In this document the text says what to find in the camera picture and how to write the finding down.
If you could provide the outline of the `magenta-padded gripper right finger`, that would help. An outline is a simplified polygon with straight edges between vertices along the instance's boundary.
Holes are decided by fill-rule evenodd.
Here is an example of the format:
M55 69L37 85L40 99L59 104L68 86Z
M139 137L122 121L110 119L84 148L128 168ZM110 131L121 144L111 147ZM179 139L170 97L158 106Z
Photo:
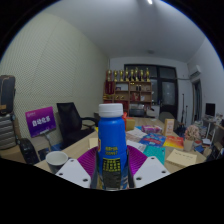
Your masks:
M155 156L147 157L133 146L127 149L130 188L141 188L170 174Z

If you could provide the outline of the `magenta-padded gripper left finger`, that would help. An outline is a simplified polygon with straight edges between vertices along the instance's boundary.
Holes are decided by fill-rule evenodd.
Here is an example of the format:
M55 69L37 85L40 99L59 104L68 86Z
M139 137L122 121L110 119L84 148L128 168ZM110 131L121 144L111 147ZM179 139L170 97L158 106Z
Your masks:
M97 148L91 148L78 159L69 159L56 173L57 176L83 188L97 186Z

